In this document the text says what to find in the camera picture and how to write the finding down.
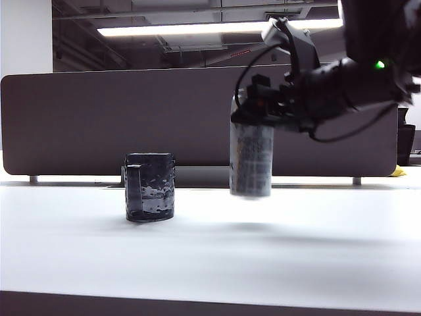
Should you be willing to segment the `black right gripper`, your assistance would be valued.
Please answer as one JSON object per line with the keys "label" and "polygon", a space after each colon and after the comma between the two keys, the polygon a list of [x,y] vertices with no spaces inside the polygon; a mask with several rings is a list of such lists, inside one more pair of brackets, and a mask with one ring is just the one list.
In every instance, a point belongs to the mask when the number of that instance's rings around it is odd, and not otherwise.
{"label": "black right gripper", "polygon": [[[286,132],[315,132],[316,119],[312,114],[313,93],[307,78],[308,72],[285,74],[287,84],[279,87],[278,118],[275,122],[266,111],[238,107],[230,116],[231,123],[245,126],[269,126]],[[256,74],[247,86],[247,102],[274,101],[269,77]]]}

